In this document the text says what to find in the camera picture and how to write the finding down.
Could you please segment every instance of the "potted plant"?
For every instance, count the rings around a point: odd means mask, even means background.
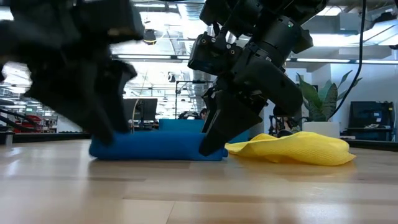
[[[329,120],[336,110],[337,101],[341,100],[347,92],[347,90],[345,90],[338,94],[341,84],[347,80],[351,72],[352,70],[343,75],[339,85],[328,80],[325,86],[319,89],[319,91],[311,84],[305,82],[301,75],[297,74],[300,80],[300,89],[304,97],[303,103],[309,111],[309,118],[311,121],[303,123],[303,131],[315,132],[333,138],[340,137],[339,122],[329,122]],[[356,86],[361,79],[362,78],[357,79],[354,86]]]

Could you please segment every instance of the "person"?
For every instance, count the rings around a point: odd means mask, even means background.
[[[206,109],[206,108],[203,108],[203,109],[200,111],[200,118],[201,118],[201,119],[206,119],[206,116],[207,116],[207,109]]]

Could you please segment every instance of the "ceiling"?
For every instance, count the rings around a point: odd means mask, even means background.
[[[158,98],[158,118],[174,118],[175,116],[175,87],[176,81],[211,80],[211,76],[202,72],[192,71],[187,67],[186,60],[161,60],[159,55],[189,55],[193,42],[198,34],[208,31],[213,33],[211,27],[207,27],[199,20],[201,8],[204,1],[194,0],[181,3],[165,4],[160,1],[135,0],[140,11],[141,19],[146,29],[154,29],[157,37],[155,45],[146,45],[143,42],[126,42],[112,46],[113,54],[129,55],[156,55],[156,59],[129,59],[126,62],[135,66],[138,76],[129,81],[125,87],[126,98],[151,97]],[[381,12],[392,9],[394,1],[368,0],[367,28],[369,46],[364,48],[364,58],[385,58],[391,54],[386,45],[379,45],[386,39],[398,34],[395,24],[384,27],[373,27],[372,21]],[[359,36],[350,36],[351,47],[335,45],[324,46],[324,38],[336,38],[338,43],[342,41],[339,30],[350,29],[358,31],[359,27],[359,1],[358,0],[331,0],[329,6],[314,17],[305,28],[313,35],[314,43],[318,46],[312,47],[291,57],[300,58],[358,58]],[[0,8],[0,19],[9,18],[7,9]],[[230,42],[236,41],[238,45],[244,45],[248,37],[240,37],[236,40],[232,35],[228,36]],[[288,68],[306,68],[309,72],[319,65],[314,63],[288,63]],[[29,71],[24,65],[8,63],[3,70],[7,78],[2,85],[3,88],[12,92],[13,98],[18,98],[20,93],[26,91],[30,85]],[[177,95],[177,114],[183,111],[200,111],[205,107],[200,96],[209,87],[209,84],[180,83],[177,89],[181,90]]]

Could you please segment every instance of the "blue towel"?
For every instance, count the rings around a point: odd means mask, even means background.
[[[93,138],[90,155],[102,160],[189,160],[220,161],[228,156],[226,149],[220,149],[210,156],[199,153],[199,146],[205,134],[186,132],[138,132],[115,134],[115,141],[105,146]]]

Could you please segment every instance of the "yellow towel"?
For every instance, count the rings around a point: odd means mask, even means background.
[[[347,142],[301,131],[291,136],[275,138],[259,134],[248,142],[226,144],[229,153],[243,157],[265,158],[271,162],[286,159],[322,166],[337,166],[352,161]]]

